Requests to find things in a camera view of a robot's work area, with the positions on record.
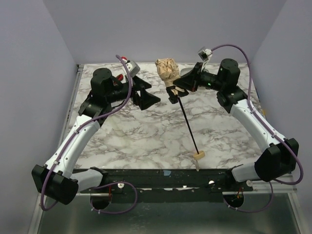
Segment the beige folding umbrella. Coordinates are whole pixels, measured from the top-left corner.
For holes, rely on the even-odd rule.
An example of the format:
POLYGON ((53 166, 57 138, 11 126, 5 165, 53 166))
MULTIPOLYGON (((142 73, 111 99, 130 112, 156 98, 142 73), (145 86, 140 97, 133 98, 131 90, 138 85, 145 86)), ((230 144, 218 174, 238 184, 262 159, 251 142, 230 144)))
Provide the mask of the beige folding umbrella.
POLYGON ((180 105, 186 125, 188 127, 191 139, 193 141, 193 144, 196 150, 196 154, 193 156, 193 158, 195 161, 195 169, 198 172, 199 171, 198 161, 205 156, 205 153, 203 151, 198 150, 193 132, 191 130, 185 109, 181 101, 181 98, 187 96, 189 92, 184 88, 179 88, 174 85, 174 81, 181 78, 178 64, 175 62, 173 58, 162 58, 162 59, 157 59, 155 62, 155 65, 156 65, 157 73, 160 79, 165 84, 166 92, 169 96, 170 103, 171 104, 179 103, 180 105))

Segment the beige zippered umbrella case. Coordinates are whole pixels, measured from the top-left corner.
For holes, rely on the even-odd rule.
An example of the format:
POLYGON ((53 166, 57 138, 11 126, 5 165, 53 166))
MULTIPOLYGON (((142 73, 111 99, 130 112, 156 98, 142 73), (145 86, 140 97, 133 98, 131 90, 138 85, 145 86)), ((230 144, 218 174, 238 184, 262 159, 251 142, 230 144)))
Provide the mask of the beige zippered umbrella case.
POLYGON ((192 71, 192 68, 183 68, 180 70, 180 76, 184 76, 185 74, 189 73, 190 71, 192 71))

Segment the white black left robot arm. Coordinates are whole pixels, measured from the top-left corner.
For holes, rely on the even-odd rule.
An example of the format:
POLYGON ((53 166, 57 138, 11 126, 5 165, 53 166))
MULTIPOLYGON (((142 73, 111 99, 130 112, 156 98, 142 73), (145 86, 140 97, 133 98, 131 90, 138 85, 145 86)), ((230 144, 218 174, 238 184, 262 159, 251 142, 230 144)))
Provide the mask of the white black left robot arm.
POLYGON ((75 164, 91 137, 116 109, 114 102, 125 104, 132 100, 141 110, 160 102, 160 98, 148 93, 151 84, 140 79, 139 68, 129 70, 131 81, 125 83, 112 75, 108 68, 93 72, 91 90, 81 104, 70 133, 54 155, 43 166, 35 165, 32 177, 37 191, 64 205, 69 204, 76 193, 99 186, 106 176, 102 169, 92 167, 83 173, 73 174, 75 164))

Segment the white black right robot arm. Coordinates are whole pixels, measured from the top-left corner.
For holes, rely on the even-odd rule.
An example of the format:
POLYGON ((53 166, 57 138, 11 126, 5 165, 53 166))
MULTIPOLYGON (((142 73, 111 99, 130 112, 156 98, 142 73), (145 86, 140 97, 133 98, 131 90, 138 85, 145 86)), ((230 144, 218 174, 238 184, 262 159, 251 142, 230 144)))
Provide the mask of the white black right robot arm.
POLYGON ((230 179, 236 182, 277 181, 280 176, 294 171, 296 167, 302 178, 303 168, 297 158, 298 142, 294 138, 286 138, 270 125, 251 103, 250 93, 239 88, 238 63, 231 58, 223 59, 218 72, 212 74, 204 69, 207 62, 205 59, 196 63, 183 75, 172 58, 157 59, 155 65, 171 103, 177 103, 178 98, 195 92, 200 87, 214 90, 220 106, 235 117, 258 144, 261 156, 256 162, 230 169, 230 179))

